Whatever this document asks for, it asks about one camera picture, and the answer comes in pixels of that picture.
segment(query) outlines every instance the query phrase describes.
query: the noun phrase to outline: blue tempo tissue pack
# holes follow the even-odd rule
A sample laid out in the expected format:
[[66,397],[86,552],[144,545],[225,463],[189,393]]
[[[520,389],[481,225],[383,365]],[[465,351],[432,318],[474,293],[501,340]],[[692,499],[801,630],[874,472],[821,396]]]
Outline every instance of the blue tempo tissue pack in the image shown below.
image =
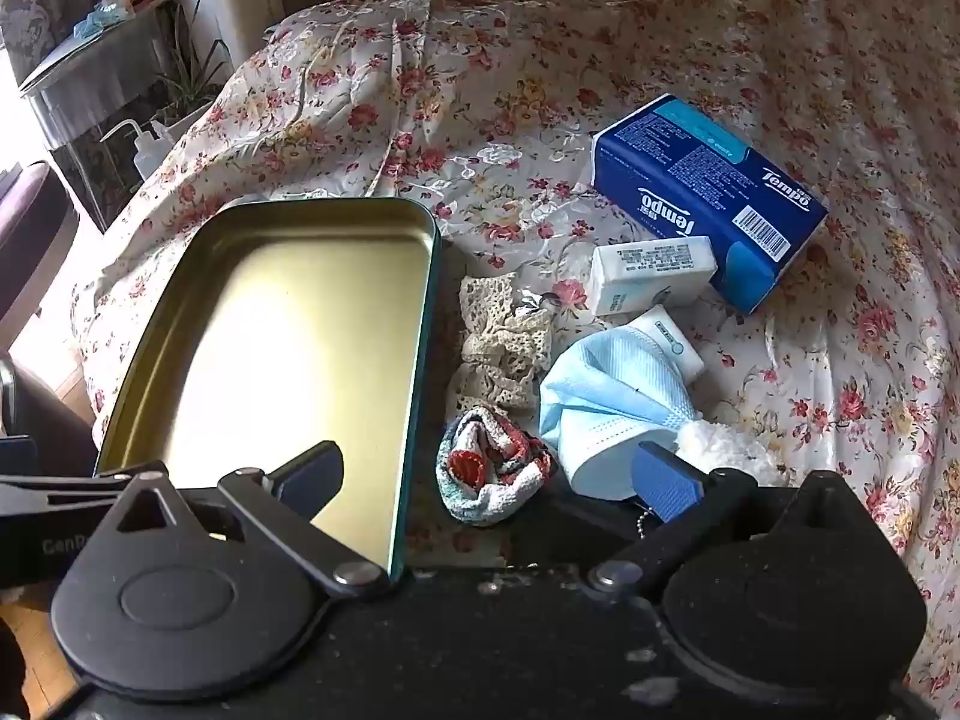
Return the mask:
[[783,170],[674,95],[594,137],[593,186],[660,238],[709,236],[710,283],[745,314],[827,216]]

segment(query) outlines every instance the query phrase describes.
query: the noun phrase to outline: wooden floor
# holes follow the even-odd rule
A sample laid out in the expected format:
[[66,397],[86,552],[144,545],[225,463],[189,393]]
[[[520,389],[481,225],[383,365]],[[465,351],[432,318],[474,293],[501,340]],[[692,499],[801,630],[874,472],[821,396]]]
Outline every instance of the wooden floor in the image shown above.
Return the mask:
[[10,626],[27,661],[23,697],[30,717],[42,717],[76,684],[50,630],[50,615],[21,605],[0,605],[0,617]]

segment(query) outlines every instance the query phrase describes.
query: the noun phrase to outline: potted plant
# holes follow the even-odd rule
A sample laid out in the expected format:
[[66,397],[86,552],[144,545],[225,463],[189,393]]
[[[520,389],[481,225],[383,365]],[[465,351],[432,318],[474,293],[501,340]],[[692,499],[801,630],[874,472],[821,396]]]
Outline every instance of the potted plant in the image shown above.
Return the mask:
[[154,117],[154,129],[157,135],[166,138],[170,143],[179,141],[190,125],[200,119],[210,108],[223,88],[223,84],[216,83],[213,79],[227,61],[220,61],[212,68],[211,64],[218,47],[222,47],[227,56],[229,56],[229,49],[223,40],[217,38],[210,45],[210,50],[206,53],[203,62],[200,62],[191,38],[199,11],[200,0],[194,5],[193,14],[189,19],[184,6],[176,5],[171,45],[173,71],[171,76],[158,74],[167,88],[171,103],[157,111]]

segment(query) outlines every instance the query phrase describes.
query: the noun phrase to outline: barcode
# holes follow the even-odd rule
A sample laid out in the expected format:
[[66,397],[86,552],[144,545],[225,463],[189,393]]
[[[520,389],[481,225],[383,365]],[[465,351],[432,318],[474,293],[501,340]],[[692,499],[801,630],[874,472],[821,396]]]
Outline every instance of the barcode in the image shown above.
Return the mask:
[[779,230],[749,205],[744,206],[743,210],[733,217],[733,223],[769,254],[775,263],[779,263],[790,248],[790,242]]

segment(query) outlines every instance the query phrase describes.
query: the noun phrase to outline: small white tissue packet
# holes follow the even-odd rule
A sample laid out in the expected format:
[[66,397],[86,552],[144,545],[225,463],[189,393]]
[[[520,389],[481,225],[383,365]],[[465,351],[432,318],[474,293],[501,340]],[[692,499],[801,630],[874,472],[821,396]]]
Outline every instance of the small white tissue packet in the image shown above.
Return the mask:
[[595,317],[693,303],[717,270],[706,235],[593,250],[587,308]]
[[627,327],[634,327],[659,346],[668,360],[672,360],[683,377],[683,385],[690,386],[707,367],[690,341],[664,311],[664,306],[654,306],[646,314],[634,319]]

